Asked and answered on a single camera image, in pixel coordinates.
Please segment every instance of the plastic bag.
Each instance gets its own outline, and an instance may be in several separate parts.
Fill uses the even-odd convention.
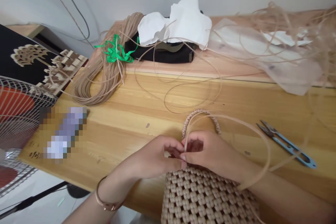
[[[267,46],[262,33],[226,18],[214,26],[208,43],[211,51],[265,71],[288,93],[304,95],[321,77],[319,64],[302,57],[305,49]]]

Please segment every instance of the braided handle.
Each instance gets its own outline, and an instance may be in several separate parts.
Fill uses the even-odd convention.
[[[194,115],[197,115],[197,114],[201,114],[201,113],[205,113],[205,114],[208,114],[208,115],[211,115],[211,113],[208,111],[208,110],[204,110],[204,109],[196,109],[194,110],[193,112],[191,112],[184,125],[183,125],[183,129],[182,129],[182,139],[184,139],[186,136],[186,133],[187,133],[187,127],[189,125],[189,121],[191,120],[191,118],[194,116]],[[219,126],[219,123],[217,121],[217,119],[215,117],[210,117],[212,120],[213,120],[213,123],[215,124],[215,127],[216,127],[216,131],[217,131],[217,134],[218,135],[221,135],[222,134],[222,131],[220,129],[220,126]],[[188,146],[188,139],[185,140],[185,146],[184,146],[184,152],[187,151],[187,146]]]

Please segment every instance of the thread snips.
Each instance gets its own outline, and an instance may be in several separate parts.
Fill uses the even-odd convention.
[[[272,138],[276,143],[278,143],[282,148],[284,148],[286,151],[288,151],[290,154],[295,155],[298,152],[301,152],[298,147],[296,147],[292,142],[290,142],[287,138],[285,138],[282,134],[280,134],[275,128],[273,128],[271,125],[269,125],[267,122],[260,120],[264,125],[260,125],[257,123],[258,127],[270,138]],[[307,156],[304,153],[300,153],[296,157],[297,160],[299,160],[302,164],[305,166],[308,166],[309,168],[316,169],[317,165],[313,159],[311,159],[309,156]]]

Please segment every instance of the green twist tie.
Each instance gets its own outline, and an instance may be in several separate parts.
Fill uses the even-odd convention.
[[[105,44],[103,45],[96,45],[94,48],[98,47],[104,47],[107,46],[108,43],[111,43],[113,47],[109,47],[107,52],[104,52],[107,54],[107,62],[116,62],[116,60],[125,61],[125,62],[133,62],[133,58],[131,57],[131,53],[133,53],[137,48],[136,46],[134,51],[129,51],[128,53],[125,53],[124,47],[120,44],[118,44],[118,40],[120,39],[118,34],[115,34],[113,37],[113,41],[107,40],[105,41]]]

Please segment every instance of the bracelet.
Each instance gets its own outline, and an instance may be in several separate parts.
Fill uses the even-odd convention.
[[[100,199],[99,195],[98,195],[98,188],[100,183],[106,178],[107,176],[103,177],[97,184],[97,188],[96,188],[96,200],[98,202],[99,205],[101,205],[104,208],[104,211],[110,211],[110,212],[114,212],[117,211],[124,203],[121,202],[120,204],[117,203],[108,203],[108,202],[104,202]]]

